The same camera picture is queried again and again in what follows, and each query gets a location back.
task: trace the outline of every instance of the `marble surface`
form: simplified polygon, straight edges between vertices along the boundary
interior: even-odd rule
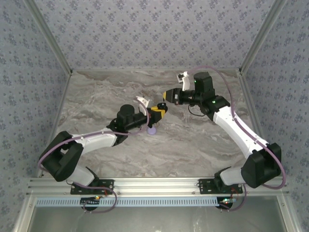
[[[162,101],[162,93],[177,83],[178,71],[79,71],[70,83],[57,133],[72,134],[97,131],[116,117],[123,104],[132,104],[135,96],[150,99],[150,105]],[[229,100],[219,75],[213,77],[216,93]],[[237,101],[238,115],[251,126],[236,72],[224,73]],[[98,176],[174,177],[212,176],[227,166],[244,163],[233,140],[207,117],[189,114],[187,105],[168,103],[169,110],[156,125],[157,134],[146,132],[129,136],[122,144],[85,154],[80,164]]]

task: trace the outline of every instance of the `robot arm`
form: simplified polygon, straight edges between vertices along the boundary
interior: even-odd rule
[[[201,112],[224,129],[229,136],[240,147],[246,162],[243,167],[227,167],[215,174],[217,188],[220,191],[228,189],[232,184],[246,183],[252,188],[264,184],[268,180],[280,175],[281,170],[274,159],[256,142],[259,141],[270,149],[275,156],[281,160],[281,148],[276,144],[269,144],[267,141],[255,134],[236,114],[235,118],[241,126],[253,135],[252,140],[234,121],[230,103],[222,96],[215,94],[212,78],[208,72],[200,72],[194,75],[195,90],[174,88],[163,94],[163,99],[179,104],[198,105]]]
[[[140,112],[135,113],[132,105],[123,105],[117,113],[117,117],[102,130],[81,135],[69,134],[67,131],[60,132],[41,154],[40,159],[58,144],[66,140],[71,141],[48,155],[42,161],[44,168],[56,181],[69,180],[84,186],[97,186],[98,177],[93,171],[77,164],[80,157],[96,149],[119,145],[128,137],[129,130],[139,128],[147,123],[147,114],[149,115],[148,127],[151,128],[153,124],[164,117],[168,110],[165,103],[147,108],[149,101],[141,97],[137,97],[137,99],[144,106],[140,106]]]

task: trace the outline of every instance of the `patterned wallpaper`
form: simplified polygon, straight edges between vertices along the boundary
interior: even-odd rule
[[[66,75],[22,0],[0,4],[0,231],[11,231]]]
[[[246,76],[263,131],[282,146],[288,184],[309,231],[309,2],[288,0]]]
[[[241,65],[274,0],[35,0],[72,69]]]

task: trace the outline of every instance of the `blue floral wallpaper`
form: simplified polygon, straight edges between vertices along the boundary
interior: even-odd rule
[[[274,0],[36,0],[72,69],[239,67]]]
[[[288,184],[309,231],[309,2],[288,0],[246,77],[263,131],[282,146]]]
[[[0,4],[0,231],[11,231],[67,75],[22,0]]]

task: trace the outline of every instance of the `small purple object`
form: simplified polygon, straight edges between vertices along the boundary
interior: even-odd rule
[[[152,127],[152,128],[147,128],[147,133],[150,134],[150,135],[154,135],[156,134],[156,128],[155,127]]]

